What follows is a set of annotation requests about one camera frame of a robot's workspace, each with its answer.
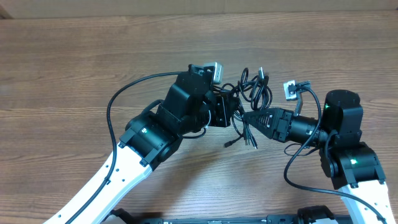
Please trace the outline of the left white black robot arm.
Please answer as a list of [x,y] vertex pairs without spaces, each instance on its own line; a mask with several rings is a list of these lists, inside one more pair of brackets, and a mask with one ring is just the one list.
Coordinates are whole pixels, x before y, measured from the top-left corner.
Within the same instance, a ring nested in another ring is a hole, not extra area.
[[210,126],[228,127],[237,100],[215,87],[222,82],[218,62],[189,65],[163,100],[130,120],[112,138],[113,151],[99,171],[48,223],[101,223],[121,199],[178,150],[184,139],[199,138]]

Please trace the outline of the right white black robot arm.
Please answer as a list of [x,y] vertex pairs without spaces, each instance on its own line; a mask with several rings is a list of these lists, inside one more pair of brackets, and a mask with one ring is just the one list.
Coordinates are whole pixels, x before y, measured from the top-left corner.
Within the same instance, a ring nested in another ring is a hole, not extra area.
[[[289,185],[339,196],[353,223],[395,223],[382,165],[376,153],[361,141],[363,108],[359,95],[332,90],[326,94],[324,105],[317,104],[317,110],[318,119],[269,108],[247,112],[243,120],[269,139],[300,145],[284,169]],[[290,166],[306,147],[318,148],[322,170],[333,189],[304,186],[288,178]]]

